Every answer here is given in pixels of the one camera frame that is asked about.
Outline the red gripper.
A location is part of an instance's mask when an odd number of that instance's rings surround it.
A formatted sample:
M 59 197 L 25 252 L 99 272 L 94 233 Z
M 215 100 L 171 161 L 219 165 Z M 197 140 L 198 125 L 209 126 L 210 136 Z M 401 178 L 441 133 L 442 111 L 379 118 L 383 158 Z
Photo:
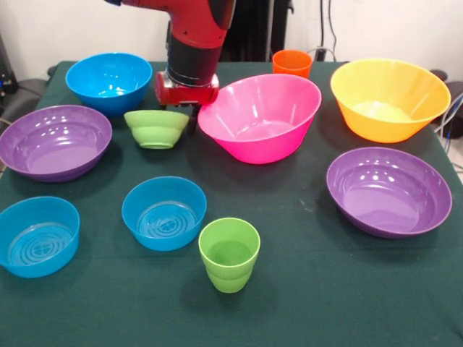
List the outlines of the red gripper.
M 206 86 L 186 86 L 173 81 L 167 71 L 162 71 L 156 73 L 155 92 L 162 111 L 167 106 L 194 105 L 187 125 L 187 133 L 194 134 L 200 105 L 214 102 L 219 92 L 219 81 L 215 74 Z

